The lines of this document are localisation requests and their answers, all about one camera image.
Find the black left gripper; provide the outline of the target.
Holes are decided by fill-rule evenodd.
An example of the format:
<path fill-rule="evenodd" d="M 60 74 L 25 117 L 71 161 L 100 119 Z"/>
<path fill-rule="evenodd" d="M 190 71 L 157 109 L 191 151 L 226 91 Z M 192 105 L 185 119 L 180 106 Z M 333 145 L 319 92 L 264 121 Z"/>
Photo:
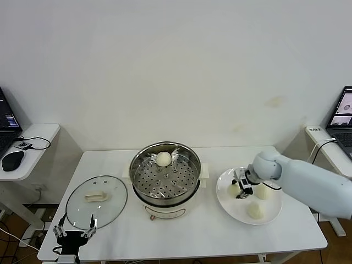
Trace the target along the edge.
<path fill-rule="evenodd" d="M 57 244 L 60 245 L 61 255 L 78 255 L 79 249 L 86 245 L 90 238 L 96 233 L 97 219 L 94 214 L 91 215 L 89 229 L 84 232 L 66 232 L 63 228 L 67 214 L 59 220 L 58 224 L 53 227 Z"/>

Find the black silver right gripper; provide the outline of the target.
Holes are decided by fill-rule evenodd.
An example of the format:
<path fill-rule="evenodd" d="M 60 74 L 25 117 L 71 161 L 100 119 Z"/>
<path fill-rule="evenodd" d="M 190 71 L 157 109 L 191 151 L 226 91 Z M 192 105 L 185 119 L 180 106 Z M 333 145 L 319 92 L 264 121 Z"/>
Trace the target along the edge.
<path fill-rule="evenodd" d="M 248 180 L 249 170 L 246 168 L 236 168 L 233 173 L 232 185 L 237 185 L 240 189 L 236 199 L 245 199 L 253 194 L 251 182 Z"/>

